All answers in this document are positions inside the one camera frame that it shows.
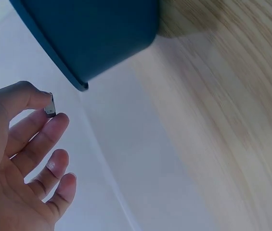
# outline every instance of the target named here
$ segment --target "teal plastic bin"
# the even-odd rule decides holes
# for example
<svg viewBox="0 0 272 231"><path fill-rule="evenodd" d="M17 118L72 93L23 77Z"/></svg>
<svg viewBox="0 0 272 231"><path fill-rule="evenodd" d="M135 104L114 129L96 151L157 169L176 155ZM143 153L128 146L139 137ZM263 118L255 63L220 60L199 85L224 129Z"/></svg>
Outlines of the teal plastic bin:
<svg viewBox="0 0 272 231"><path fill-rule="evenodd" d="M90 79L148 47L158 30L158 0L10 1L81 91Z"/></svg>

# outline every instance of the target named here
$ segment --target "palm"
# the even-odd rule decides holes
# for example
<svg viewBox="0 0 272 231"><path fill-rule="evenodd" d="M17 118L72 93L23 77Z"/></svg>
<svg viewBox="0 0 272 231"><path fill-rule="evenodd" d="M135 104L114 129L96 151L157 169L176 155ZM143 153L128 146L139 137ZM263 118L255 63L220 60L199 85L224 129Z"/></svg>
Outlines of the palm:
<svg viewBox="0 0 272 231"><path fill-rule="evenodd" d="M27 101L25 105L19 102L19 106L21 93ZM52 231L74 198L76 178L64 175L68 165L65 150L56 150L37 177L24 182L60 139L68 117L58 114L48 122L44 111L37 110L9 129L9 121L17 113L30 107L43 108L49 99L28 83L0 90L0 230ZM53 197L43 203L59 181Z"/></svg>

